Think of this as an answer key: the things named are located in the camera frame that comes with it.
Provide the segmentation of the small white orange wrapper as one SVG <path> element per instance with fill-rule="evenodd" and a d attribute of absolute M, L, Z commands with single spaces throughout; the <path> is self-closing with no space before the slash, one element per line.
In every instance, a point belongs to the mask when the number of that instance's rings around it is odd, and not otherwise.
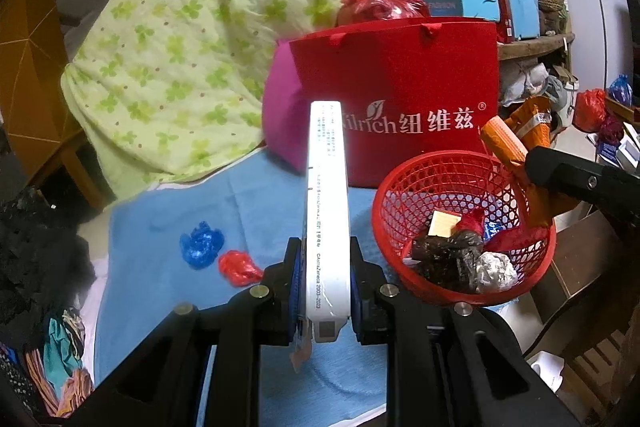
<path fill-rule="evenodd" d="M 293 337 L 293 351 L 290 353 L 290 360 L 294 372 L 298 374 L 303 365 L 310 359 L 312 353 L 312 335 L 314 328 L 312 322 L 305 317 L 296 322 L 296 329 Z"/>

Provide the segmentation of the red plastic bag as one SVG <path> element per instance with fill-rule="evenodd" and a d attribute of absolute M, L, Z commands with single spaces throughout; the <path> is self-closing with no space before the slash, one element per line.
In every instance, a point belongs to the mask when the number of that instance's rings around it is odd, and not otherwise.
<path fill-rule="evenodd" d="M 430 16 L 424 0 L 342 0 L 341 4 L 336 26 Z"/>
<path fill-rule="evenodd" d="M 606 119 L 605 91 L 593 89 L 579 92 L 573 124 L 582 132 L 598 132 Z"/>
<path fill-rule="evenodd" d="M 219 256 L 218 270 L 233 287 L 258 284 L 264 276 L 246 251 L 227 251 Z"/>

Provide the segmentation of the long white box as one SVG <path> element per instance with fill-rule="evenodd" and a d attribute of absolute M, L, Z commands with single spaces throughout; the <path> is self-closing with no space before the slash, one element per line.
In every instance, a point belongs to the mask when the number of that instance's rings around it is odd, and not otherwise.
<path fill-rule="evenodd" d="M 342 106 L 310 104 L 305 231 L 305 317 L 333 343 L 350 315 L 350 228 Z"/>

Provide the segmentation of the orange paper package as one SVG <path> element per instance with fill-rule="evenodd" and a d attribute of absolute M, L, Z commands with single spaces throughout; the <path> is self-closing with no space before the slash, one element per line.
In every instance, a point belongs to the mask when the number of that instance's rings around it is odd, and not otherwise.
<path fill-rule="evenodd" d="M 533 184 L 525 171 L 528 154 L 525 145 L 499 116 L 492 117 L 480 129 L 480 139 L 508 170 L 526 194 L 529 228 L 550 227 L 553 217 L 548 191 Z"/>

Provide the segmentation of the blue white small box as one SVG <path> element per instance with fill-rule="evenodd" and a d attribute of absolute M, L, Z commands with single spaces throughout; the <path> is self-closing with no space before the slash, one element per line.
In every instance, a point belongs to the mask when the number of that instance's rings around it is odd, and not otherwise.
<path fill-rule="evenodd" d="M 498 233 L 504 231 L 506 227 L 498 221 L 485 220 L 483 225 L 483 241 L 488 243 Z"/>

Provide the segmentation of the blue plastic bag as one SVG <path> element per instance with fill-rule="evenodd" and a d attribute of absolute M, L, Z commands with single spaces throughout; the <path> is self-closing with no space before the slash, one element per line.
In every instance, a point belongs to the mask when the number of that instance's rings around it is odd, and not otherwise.
<path fill-rule="evenodd" d="M 202 221 L 190 233 L 183 233 L 179 239 L 182 259 L 195 270 L 211 265 L 224 246 L 224 233 L 212 229 Z"/>

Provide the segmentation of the black plastic garbage bag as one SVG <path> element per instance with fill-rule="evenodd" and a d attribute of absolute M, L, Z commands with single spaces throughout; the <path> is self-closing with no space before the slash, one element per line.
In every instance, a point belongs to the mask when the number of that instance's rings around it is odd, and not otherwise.
<path fill-rule="evenodd" d="M 414 269 L 432 284 L 475 293 L 477 290 L 477 262 L 483 254 L 482 236 L 469 230 L 454 232 L 450 237 L 417 235 L 411 245 L 410 256 Z"/>

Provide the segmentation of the red fabric ribbon bundle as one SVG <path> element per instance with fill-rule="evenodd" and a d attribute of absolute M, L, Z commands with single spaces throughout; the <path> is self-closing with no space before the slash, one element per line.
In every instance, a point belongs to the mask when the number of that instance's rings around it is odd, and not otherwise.
<path fill-rule="evenodd" d="M 543 241 L 548 237 L 549 229 L 545 227 L 529 228 L 527 225 L 518 225 L 514 228 L 501 229 L 490 239 L 484 239 L 485 213 L 482 208 L 476 208 L 469 213 L 465 213 L 454 226 L 452 231 L 473 232 L 480 236 L 485 251 L 493 253 L 507 253 L 515 249 L 523 249 Z"/>

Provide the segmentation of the yellow white small box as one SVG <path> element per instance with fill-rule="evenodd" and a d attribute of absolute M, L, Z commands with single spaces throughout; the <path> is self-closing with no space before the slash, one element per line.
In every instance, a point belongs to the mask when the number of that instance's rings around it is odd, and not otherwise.
<path fill-rule="evenodd" d="M 460 213 L 436 209 L 431 217 L 427 232 L 431 236 L 446 237 L 448 239 L 454 233 L 454 229 L 461 219 Z"/>

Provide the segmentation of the red plastic bag on floor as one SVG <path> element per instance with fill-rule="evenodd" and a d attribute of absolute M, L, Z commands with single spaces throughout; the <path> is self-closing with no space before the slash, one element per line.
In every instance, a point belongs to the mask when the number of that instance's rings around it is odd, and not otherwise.
<path fill-rule="evenodd" d="M 579 92 L 573 124 L 582 132 L 598 132 L 606 119 L 605 91 L 593 89 Z"/>

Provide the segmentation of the red plastic mesh basket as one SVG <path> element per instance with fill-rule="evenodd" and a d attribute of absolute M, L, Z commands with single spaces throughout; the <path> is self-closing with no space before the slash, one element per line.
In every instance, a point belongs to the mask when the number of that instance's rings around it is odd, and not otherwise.
<path fill-rule="evenodd" d="M 498 306 L 528 293 L 546 274 L 556 246 L 554 225 L 546 239 L 508 251 L 518 283 L 507 291 L 465 294 L 432 284 L 405 265 L 413 237 L 425 231 L 436 209 L 465 215 L 482 208 L 486 220 L 506 229 L 528 226 L 528 202 L 518 180 L 495 157 L 469 150 L 440 150 L 413 157 L 381 182 L 371 223 L 378 248 L 408 291 L 427 303 Z"/>

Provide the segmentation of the light blue towel blanket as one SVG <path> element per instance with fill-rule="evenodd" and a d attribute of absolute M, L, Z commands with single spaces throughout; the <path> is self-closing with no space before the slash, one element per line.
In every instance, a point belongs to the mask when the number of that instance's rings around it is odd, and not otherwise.
<path fill-rule="evenodd" d="M 114 213 L 93 426 L 512 426 L 520 349 L 497 314 L 430 306 L 388 273 L 352 191 L 344 325 L 305 343 L 314 227 L 267 154 Z"/>

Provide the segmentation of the red Nilrich paper bag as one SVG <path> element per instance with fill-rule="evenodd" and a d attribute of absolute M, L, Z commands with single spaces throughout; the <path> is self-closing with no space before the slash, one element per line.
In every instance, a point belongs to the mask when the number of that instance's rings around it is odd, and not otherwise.
<path fill-rule="evenodd" d="M 303 94 L 342 108 L 348 182 L 377 187 L 404 161 L 482 153 L 498 113 L 495 23 L 415 17 L 338 26 L 291 41 Z"/>

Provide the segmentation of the green clover patterned quilt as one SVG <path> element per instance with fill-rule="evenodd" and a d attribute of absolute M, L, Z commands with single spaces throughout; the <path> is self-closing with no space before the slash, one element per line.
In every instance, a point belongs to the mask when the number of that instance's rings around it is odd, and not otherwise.
<path fill-rule="evenodd" d="M 341 1 L 110 0 L 61 87 L 115 197 L 254 150 L 278 41 L 331 27 Z"/>

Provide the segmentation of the red plastic bag behind tote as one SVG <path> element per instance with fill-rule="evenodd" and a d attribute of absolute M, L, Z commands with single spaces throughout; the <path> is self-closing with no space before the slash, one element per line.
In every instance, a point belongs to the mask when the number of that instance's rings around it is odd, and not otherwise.
<path fill-rule="evenodd" d="M 342 0 L 341 4 L 336 26 L 430 16 L 424 0 Z"/>

